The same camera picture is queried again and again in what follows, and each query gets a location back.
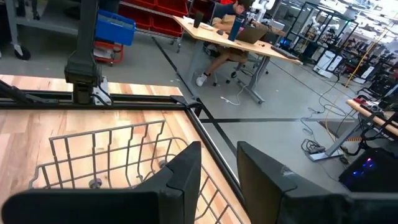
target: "blue water bottle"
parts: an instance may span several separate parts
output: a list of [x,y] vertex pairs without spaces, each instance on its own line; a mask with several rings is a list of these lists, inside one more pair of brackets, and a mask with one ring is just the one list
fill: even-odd
[[243,16],[236,16],[234,24],[232,25],[231,32],[229,33],[228,40],[235,41],[236,36],[238,35],[239,29],[243,23],[244,17]]

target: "desk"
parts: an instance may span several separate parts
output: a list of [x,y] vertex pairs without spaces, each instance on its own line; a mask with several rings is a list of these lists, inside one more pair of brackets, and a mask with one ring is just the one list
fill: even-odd
[[[372,113],[369,112],[368,110],[364,109],[361,107],[361,105],[354,100],[347,100],[346,102],[352,109],[356,110],[359,113],[359,116],[362,117],[362,120],[364,123],[372,122],[375,124],[378,124],[382,126],[385,121],[383,121],[381,118],[378,118],[377,116],[371,117]],[[386,111],[384,115],[386,117],[391,117],[393,113],[390,111]],[[317,161],[321,159],[327,159],[331,157],[336,157],[336,156],[341,156],[343,153],[339,152],[340,146],[359,128],[361,127],[361,122],[356,121],[353,124],[351,124],[348,129],[333,143],[332,146],[330,146],[325,152],[317,153],[317,154],[306,154],[312,161]],[[395,134],[398,136],[398,129],[395,128],[393,125],[388,124],[385,127],[386,130],[388,130],[390,133]]]
[[[195,44],[195,49],[193,50],[193,56],[190,61],[189,69],[187,73],[182,74],[182,78],[184,79],[184,82],[187,84],[188,88],[191,90],[194,98],[198,96],[196,90],[194,89],[192,85],[192,78],[193,78],[193,73],[195,72],[196,69],[196,64],[197,60],[199,60],[199,56],[201,55],[202,52],[202,47],[203,47],[203,42],[211,42],[214,44],[220,44],[225,47],[233,47],[239,50],[245,50],[249,52],[254,52],[259,55],[263,55],[263,59],[259,63],[259,66],[257,67],[256,72],[254,73],[253,77],[251,78],[250,83],[247,85],[245,90],[249,91],[252,93],[258,100],[259,103],[263,103],[264,100],[261,98],[261,96],[255,91],[256,88],[256,81],[258,81],[261,77],[261,75],[264,73],[264,70],[266,69],[266,66],[269,62],[269,59],[271,57],[279,58],[282,60],[286,60],[288,62],[300,64],[301,62],[299,60],[292,60],[289,59],[282,54],[274,51],[271,49],[271,44],[263,42],[263,41],[257,41],[255,44],[249,44],[246,42],[242,42],[240,40],[235,40],[235,41],[230,41],[228,40],[228,35],[224,33],[223,35],[219,35],[216,33],[217,29],[213,30],[208,30],[204,29],[202,27],[199,28],[194,28],[192,22],[188,22],[185,19],[177,16],[173,16],[173,18],[182,26],[182,28],[189,33],[194,39],[196,39],[196,44]],[[241,80],[238,81],[242,85],[246,86],[245,83],[243,83]]]
[[[17,86],[24,90],[53,90],[53,91],[71,91],[72,85],[65,83],[65,80],[56,78],[37,78],[22,77],[12,75],[0,75],[0,79],[10,85]],[[141,95],[181,95],[177,87],[169,86],[151,86],[151,85],[135,85],[127,83],[108,83],[111,93],[120,94],[141,94]],[[184,111],[119,111],[119,110],[0,110],[0,204],[12,194],[20,192],[28,188],[29,181],[34,178],[35,168],[39,164],[53,162],[51,147],[49,143],[50,136],[61,136],[64,134],[75,134],[84,131],[94,131],[104,128],[114,128],[129,124],[137,124],[149,121],[165,120],[164,132],[161,138],[180,137],[188,144],[192,141],[201,141],[197,131],[193,127],[189,118]],[[142,136],[143,130],[137,129],[134,135]],[[148,129],[148,140],[155,140],[159,130]],[[113,136],[115,144],[126,145],[129,137],[126,133],[115,133]],[[106,138],[98,138],[96,141],[96,150],[104,150],[108,141]],[[78,138],[69,143],[70,153],[74,156],[80,154],[91,154],[92,143],[90,138]],[[178,154],[185,148],[183,141],[173,143],[171,151]],[[146,153],[151,154],[153,145],[147,145]],[[66,156],[65,148],[61,148],[57,156]],[[202,142],[202,166],[205,167],[209,176],[211,176],[221,190],[229,204],[234,208],[243,223],[249,223],[248,216],[241,206],[237,196],[232,191],[223,174],[213,160],[209,151]],[[121,152],[112,156],[113,164],[118,162],[126,162],[126,152]],[[106,164],[106,159],[98,157],[96,165],[102,166]],[[92,161],[73,161],[74,172],[84,172],[92,169]],[[55,176],[54,170],[48,170],[51,179]],[[113,187],[127,187],[124,170],[120,174],[111,174]],[[107,177],[99,175],[106,187]],[[89,179],[83,178],[76,181],[77,187],[88,188]],[[202,170],[201,184],[203,184],[206,176]],[[34,187],[44,185],[44,179],[40,177],[34,182]],[[214,185],[205,185],[204,195],[209,201],[215,192]],[[212,209],[220,214],[226,205],[226,200],[218,193],[212,203]],[[199,199],[197,216],[204,211],[204,201]],[[200,218],[197,223],[214,223],[214,216],[209,212]],[[227,209],[221,219],[222,223],[239,223],[236,215],[231,209]]]

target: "gray floor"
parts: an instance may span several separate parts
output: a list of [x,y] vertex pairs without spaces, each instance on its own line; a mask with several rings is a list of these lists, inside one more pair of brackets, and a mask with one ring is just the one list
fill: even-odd
[[[19,31],[20,41],[31,51],[32,58],[27,62],[18,60],[14,57],[12,46],[3,46],[0,73],[63,78],[63,68],[67,57],[75,49],[76,37],[28,27],[21,27]],[[175,52],[176,45],[170,45],[166,40],[158,41],[179,72],[184,72],[192,54],[193,40],[184,37],[179,54]],[[202,60],[198,63],[200,66],[197,74],[205,69],[210,59],[203,54]],[[234,106],[221,100],[220,97],[236,102],[236,94],[241,88],[234,80],[229,85],[224,82],[235,65],[226,63],[217,71],[220,84],[218,87],[213,87],[212,82],[207,82],[198,88],[200,98],[215,118],[269,118],[268,122],[261,123],[220,124],[233,144],[236,145],[237,141],[247,141],[324,188],[333,192],[345,191],[346,189],[336,181],[344,169],[338,160],[330,159],[314,163],[304,156],[300,145],[303,139],[311,136],[302,131],[304,126],[298,119],[310,115],[308,108],[321,111],[323,108],[318,104],[319,98],[323,104],[334,103],[345,113],[350,112],[345,101],[354,97],[354,91],[360,89],[360,86],[354,84],[350,88],[344,88],[339,83],[333,86],[334,79],[325,80],[311,72],[310,67],[272,59],[267,67],[269,74],[264,75],[257,85],[257,91],[266,102],[258,105],[244,91],[239,96],[241,105]],[[125,49],[123,62],[114,67],[103,65],[102,68],[103,75],[106,75],[111,82],[178,86],[187,98],[191,97],[150,37],[136,35],[133,45]],[[242,74],[239,76],[244,80],[247,79]],[[325,116],[326,113],[316,114],[313,118],[324,119]],[[342,117],[330,113],[328,118]],[[332,144],[325,129],[316,121],[307,123],[313,129],[320,144],[326,148]],[[236,172],[236,159],[223,138],[212,124],[206,123],[204,127]]]

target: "person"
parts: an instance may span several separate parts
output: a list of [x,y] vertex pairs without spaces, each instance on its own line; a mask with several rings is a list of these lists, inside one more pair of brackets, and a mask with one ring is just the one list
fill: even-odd
[[[230,32],[232,25],[234,24],[235,17],[250,8],[251,0],[237,0],[235,3],[218,6],[213,15],[213,21],[211,25],[219,30]],[[220,55],[211,63],[211,65],[203,72],[196,80],[198,86],[202,86],[206,79],[213,73],[217,68],[224,64],[228,59],[246,63],[248,60],[248,52],[244,52],[239,49],[226,48],[222,46],[216,46]]]

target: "wire basket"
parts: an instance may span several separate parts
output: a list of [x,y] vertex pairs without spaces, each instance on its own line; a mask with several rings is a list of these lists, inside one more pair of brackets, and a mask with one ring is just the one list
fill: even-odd
[[[182,138],[161,139],[165,129],[163,120],[49,138],[53,162],[36,167],[29,188],[132,189],[188,146]],[[202,165],[195,223],[208,220],[243,223]]]

